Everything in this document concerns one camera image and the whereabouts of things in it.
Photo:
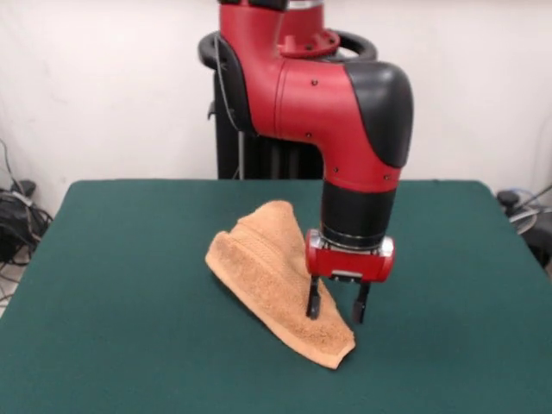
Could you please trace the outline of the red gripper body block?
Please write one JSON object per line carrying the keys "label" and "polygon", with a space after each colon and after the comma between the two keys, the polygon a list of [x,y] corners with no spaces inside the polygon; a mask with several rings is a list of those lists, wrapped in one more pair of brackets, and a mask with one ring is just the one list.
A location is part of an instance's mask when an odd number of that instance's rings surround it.
{"label": "red gripper body block", "polygon": [[330,244],[317,229],[305,238],[308,273],[325,278],[350,278],[360,283],[385,282],[395,259],[394,240],[385,236],[375,250],[347,250]]}

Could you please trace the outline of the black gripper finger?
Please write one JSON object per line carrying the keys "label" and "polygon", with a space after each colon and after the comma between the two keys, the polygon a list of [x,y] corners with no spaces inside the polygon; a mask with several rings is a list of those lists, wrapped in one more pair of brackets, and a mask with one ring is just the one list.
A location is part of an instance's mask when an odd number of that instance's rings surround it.
{"label": "black gripper finger", "polygon": [[371,290],[370,283],[360,284],[359,292],[356,300],[354,301],[353,306],[353,321],[355,323],[362,323],[364,320],[366,308],[367,308],[367,298]]}
{"label": "black gripper finger", "polygon": [[306,316],[311,320],[317,320],[321,308],[321,296],[319,292],[319,280],[318,275],[312,275],[310,278],[310,288],[308,295],[308,302],[306,308]]}

